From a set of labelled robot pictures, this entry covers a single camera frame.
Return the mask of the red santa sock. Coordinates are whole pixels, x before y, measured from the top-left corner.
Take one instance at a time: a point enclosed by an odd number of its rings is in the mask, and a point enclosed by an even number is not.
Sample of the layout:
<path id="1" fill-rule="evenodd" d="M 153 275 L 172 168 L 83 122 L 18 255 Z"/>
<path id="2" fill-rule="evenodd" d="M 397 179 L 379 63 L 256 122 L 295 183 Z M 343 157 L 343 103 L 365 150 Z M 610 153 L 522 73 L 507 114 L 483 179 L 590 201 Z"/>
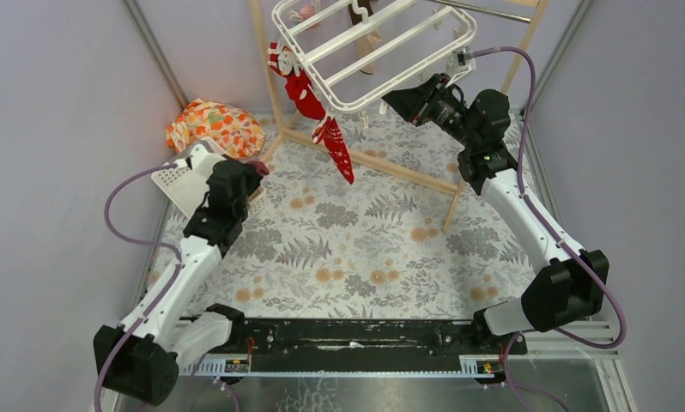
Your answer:
<path id="1" fill-rule="evenodd" d="M 284 79 L 286 93 L 300 114 L 313 120 L 323 120 L 326 111 L 314 93 L 311 79 L 291 49 L 271 42 L 267 54 L 268 66 Z"/>

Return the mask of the red patterned sock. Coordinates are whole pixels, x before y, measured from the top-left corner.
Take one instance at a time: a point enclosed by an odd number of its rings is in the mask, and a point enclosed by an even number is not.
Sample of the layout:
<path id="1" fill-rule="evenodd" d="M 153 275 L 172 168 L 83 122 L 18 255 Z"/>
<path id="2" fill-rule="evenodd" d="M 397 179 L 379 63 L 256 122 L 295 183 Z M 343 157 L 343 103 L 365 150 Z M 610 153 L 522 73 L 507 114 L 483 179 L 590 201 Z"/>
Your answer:
<path id="1" fill-rule="evenodd" d="M 312 133 L 312 141 L 315 144 L 324 144 L 340 174 L 352 185 L 355 181 L 352 160 L 336 119 L 326 116 L 319 120 Z"/>

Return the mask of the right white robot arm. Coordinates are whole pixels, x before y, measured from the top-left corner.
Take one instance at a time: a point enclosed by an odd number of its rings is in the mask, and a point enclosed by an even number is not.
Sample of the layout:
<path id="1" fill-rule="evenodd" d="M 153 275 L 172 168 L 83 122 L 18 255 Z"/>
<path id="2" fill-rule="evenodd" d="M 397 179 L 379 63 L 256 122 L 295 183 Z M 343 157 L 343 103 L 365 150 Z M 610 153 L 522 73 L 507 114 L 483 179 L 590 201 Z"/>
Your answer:
<path id="1" fill-rule="evenodd" d="M 601 251 L 587 251 L 555 219 L 540 209 L 519 175 L 519 165 L 503 142 L 511 124 L 508 97 L 481 91 L 471 104 L 444 74 L 415 88 L 394 90 L 383 100 L 404 121 L 431 122 L 463 145 L 458 170 L 464 182 L 492 206 L 519 244 L 535 273 L 516 299 L 476 312 L 470 340 L 491 354 L 505 335 L 521 330 L 546 332 L 600 312 L 609 261 Z"/>

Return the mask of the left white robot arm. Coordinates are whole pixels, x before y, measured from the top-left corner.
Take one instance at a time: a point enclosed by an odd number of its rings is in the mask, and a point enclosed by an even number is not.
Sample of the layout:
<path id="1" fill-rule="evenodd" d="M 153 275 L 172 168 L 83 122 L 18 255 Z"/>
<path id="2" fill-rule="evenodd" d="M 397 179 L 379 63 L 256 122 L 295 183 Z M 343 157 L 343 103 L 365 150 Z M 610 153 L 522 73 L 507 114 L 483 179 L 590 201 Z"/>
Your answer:
<path id="1" fill-rule="evenodd" d="M 210 168 L 208 190 L 178 245 L 120 233 L 112 224 L 110 211 L 104 211 L 106 225 L 115 236 L 132 244 L 167 248 L 176 261 L 125 318 L 114 327 L 103 325 L 95 333 L 95 411 L 103 409 L 106 391 L 158 406 L 170 395 L 180 370 L 195 359 L 215 347 L 226 353 L 242 347 L 243 327 L 222 313 L 206 312 L 181 334 L 174 330 L 201 281 L 240 236 L 249 198 L 269 173 L 262 161 L 243 162 L 222 156 Z"/>

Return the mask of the pink brown sock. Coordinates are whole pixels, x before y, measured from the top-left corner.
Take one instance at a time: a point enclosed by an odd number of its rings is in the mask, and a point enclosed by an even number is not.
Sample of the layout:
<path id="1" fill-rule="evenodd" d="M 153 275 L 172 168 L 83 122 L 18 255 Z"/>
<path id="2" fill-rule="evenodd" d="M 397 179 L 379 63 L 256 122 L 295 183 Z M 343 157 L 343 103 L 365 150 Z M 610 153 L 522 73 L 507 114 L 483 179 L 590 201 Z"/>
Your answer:
<path id="1" fill-rule="evenodd" d="M 260 176 L 268 176 L 270 174 L 269 168 L 262 161 L 248 161 L 247 165 L 253 166 Z"/>

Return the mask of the white clip sock hanger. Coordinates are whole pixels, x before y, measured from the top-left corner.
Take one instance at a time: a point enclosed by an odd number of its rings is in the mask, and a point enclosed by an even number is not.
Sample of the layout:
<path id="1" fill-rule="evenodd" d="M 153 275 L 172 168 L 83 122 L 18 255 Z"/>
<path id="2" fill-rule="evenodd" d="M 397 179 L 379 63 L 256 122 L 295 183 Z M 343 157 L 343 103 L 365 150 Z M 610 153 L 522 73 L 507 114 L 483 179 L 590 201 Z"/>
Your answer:
<path id="1" fill-rule="evenodd" d="M 390 91 L 441 69 L 456 82 L 473 71 L 459 64 L 477 35 L 468 12 L 450 5 L 426 11 L 419 1 L 315 1 L 300 14 L 300 1 L 279 1 L 270 11 L 282 71 L 303 71 L 323 106 L 357 113 Z"/>

